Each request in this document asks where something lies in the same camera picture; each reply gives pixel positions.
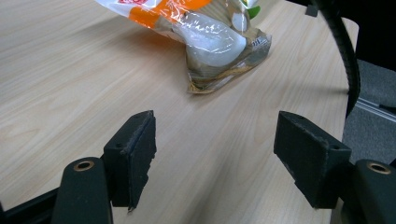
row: snack bag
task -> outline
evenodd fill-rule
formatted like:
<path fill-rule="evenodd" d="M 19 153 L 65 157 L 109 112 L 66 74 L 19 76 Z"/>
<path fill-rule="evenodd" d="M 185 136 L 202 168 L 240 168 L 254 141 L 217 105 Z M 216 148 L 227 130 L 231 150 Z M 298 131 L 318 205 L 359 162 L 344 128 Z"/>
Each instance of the snack bag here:
<path fill-rule="evenodd" d="M 250 0 L 96 0 L 186 44 L 189 91 L 209 93 L 261 63 L 271 36 L 250 26 Z"/>

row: food package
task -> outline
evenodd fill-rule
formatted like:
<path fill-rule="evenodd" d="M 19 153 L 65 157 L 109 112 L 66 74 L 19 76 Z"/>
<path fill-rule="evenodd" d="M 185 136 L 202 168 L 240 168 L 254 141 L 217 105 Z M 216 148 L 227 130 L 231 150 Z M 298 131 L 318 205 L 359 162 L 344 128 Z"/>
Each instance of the food package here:
<path fill-rule="evenodd" d="M 96 0 L 155 32 L 186 44 L 189 91 L 209 93 L 268 55 L 271 36 L 250 26 L 257 0 Z"/>

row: clear plastic packaging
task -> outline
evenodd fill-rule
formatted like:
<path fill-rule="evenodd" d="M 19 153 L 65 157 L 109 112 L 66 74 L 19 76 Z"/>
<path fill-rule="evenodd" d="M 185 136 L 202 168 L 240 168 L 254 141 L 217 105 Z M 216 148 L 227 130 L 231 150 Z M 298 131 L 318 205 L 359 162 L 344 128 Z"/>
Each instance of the clear plastic packaging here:
<path fill-rule="evenodd" d="M 189 92 L 209 93 L 261 63 L 271 36 L 250 26 L 248 0 L 96 0 L 186 44 Z"/>

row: light wood tabletop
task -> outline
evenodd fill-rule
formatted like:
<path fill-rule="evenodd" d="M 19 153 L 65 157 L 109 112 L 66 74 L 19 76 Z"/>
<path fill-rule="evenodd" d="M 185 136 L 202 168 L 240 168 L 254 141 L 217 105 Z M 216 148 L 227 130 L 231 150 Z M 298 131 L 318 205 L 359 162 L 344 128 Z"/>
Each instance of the light wood tabletop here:
<path fill-rule="evenodd" d="M 184 45 L 94 1 L 0 2 L 0 201 L 59 187 L 64 167 L 100 157 L 132 115 L 153 110 L 158 152 L 132 213 L 115 223 L 329 223 L 273 153 L 279 110 L 341 139 L 347 78 L 319 15 L 262 1 L 273 36 L 257 68 L 208 95 L 187 93 Z M 345 20 L 353 43 L 359 27 Z"/>

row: green object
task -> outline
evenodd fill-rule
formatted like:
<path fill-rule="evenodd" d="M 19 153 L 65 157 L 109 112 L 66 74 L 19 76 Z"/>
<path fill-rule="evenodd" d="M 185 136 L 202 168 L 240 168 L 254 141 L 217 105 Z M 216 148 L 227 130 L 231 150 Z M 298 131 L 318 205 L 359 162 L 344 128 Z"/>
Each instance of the green object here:
<path fill-rule="evenodd" d="M 249 8 L 247 10 L 247 13 L 248 13 L 250 19 L 255 18 L 259 14 L 260 10 L 261 10 L 260 6 Z"/>

